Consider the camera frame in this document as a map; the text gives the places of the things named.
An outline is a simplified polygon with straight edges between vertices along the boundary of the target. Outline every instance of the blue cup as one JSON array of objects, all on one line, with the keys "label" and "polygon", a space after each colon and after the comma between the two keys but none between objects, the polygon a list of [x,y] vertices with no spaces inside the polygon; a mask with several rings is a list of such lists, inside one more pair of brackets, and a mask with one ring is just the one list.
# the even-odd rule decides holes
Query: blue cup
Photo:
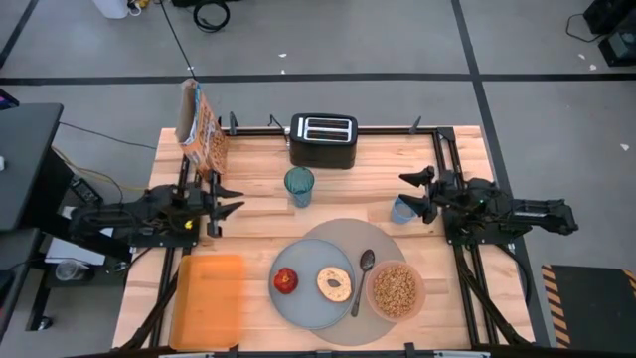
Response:
[{"label": "blue cup", "polygon": [[391,208],[391,220],[396,224],[406,224],[416,215],[402,199],[396,198],[394,206]]},{"label": "blue cup", "polygon": [[296,208],[306,208],[311,203],[314,175],[304,167],[294,167],[285,174],[285,188]]}]

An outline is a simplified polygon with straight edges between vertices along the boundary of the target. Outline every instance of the bagel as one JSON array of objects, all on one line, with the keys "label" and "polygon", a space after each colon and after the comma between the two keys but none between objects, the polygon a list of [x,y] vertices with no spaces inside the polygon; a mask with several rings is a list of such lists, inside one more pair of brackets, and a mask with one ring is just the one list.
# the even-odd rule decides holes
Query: bagel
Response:
[{"label": "bagel", "polygon": [[[329,280],[333,279],[340,283],[338,287],[329,285]],[[344,302],[351,296],[351,279],[349,274],[339,268],[323,268],[316,277],[318,289],[327,299],[332,302]]]}]

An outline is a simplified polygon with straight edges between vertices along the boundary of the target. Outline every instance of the gray plate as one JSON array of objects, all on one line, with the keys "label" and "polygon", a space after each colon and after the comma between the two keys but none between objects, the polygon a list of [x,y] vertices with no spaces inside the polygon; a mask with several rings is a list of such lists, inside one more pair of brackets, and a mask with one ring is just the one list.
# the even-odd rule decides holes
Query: gray plate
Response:
[{"label": "gray plate", "polygon": [[[290,323],[307,329],[321,329],[338,322],[353,304],[354,295],[344,302],[332,302],[316,284],[318,272],[325,267],[343,269],[349,274],[352,290],[356,289],[351,262],[335,245],[326,241],[300,240],[286,247],[269,272],[269,296],[278,312]],[[276,273],[290,268],[298,274],[298,286],[290,294],[282,294],[273,285]]]}]

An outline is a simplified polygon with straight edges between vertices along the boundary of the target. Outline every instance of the yellow and black striped tape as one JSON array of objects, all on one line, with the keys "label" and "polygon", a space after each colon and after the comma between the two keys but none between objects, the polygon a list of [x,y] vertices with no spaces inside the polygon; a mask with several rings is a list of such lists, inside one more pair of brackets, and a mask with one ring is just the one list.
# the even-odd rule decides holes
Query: yellow and black striped tape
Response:
[{"label": "yellow and black striped tape", "polygon": [[557,277],[550,265],[543,265],[541,272],[544,276],[544,285],[548,294],[548,305],[550,306],[550,314],[553,317],[553,326],[555,327],[556,346],[558,348],[569,347],[569,334],[567,333],[567,324],[565,323],[565,313],[560,303],[558,295]]},{"label": "yellow and black striped tape", "polygon": [[636,297],[636,275],[627,269],[624,269],[623,272],[627,275],[629,284],[632,286],[632,290],[634,291],[634,297]]}]

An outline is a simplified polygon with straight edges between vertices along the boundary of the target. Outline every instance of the concrete floor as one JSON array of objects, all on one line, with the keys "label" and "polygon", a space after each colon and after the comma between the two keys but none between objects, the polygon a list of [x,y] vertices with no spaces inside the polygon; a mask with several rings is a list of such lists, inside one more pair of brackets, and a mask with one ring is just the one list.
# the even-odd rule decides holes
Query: concrete floor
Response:
[{"label": "concrete floor", "polygon": [[[590,0],[462,0],[481,74],[610,74],[595,44],[563,32],[565,19]],[[24,2],[0,11],[0,46]],[[167,5],[195,72],[204,75],[351,73],[468,74],[451,2],[447,0],[285,1],[230,3],[230,24],[203,34],[191,14]],[[582,21],[572,30],[589,36]],[[287,54],[283,59],[279,54]],[[139,17],[106,20],[90,1],[40,0],[0,70],[2,78],[187,76],[160,7]],[[300,111],[352,114],[364,124],[482,124],[471,82],[385,81],[205,84],[217,113],[232,110],[240,125],[283,122]],[[485,83],[516,197],[567,199],[580,231],[559,237],[526,235],[536,283],[542,264],[632,269],[636,243],[629,229],[636,168],[636,83]],[[174,126],[179,86],[6,86],[22,102],[61,102],[63,121],[121,139],[154,145]],[[624,151],[620,144],[633,146]],[[129,186],[146,185],[154,153],[61,127],[55,145],[77,165]],[[106,200],[117,192],[94,183]],[[134,199],[135,193],[126,193]],[[110,347],[121,287],[54,290],[46,332],[24,332],[37,284],[23,290],[0,356],[59,357]],[[545,299],[540,290],[539,296]],[[550,319],[543,307],[547,322]],[[555,343],[552,329],[550,342]]]}]

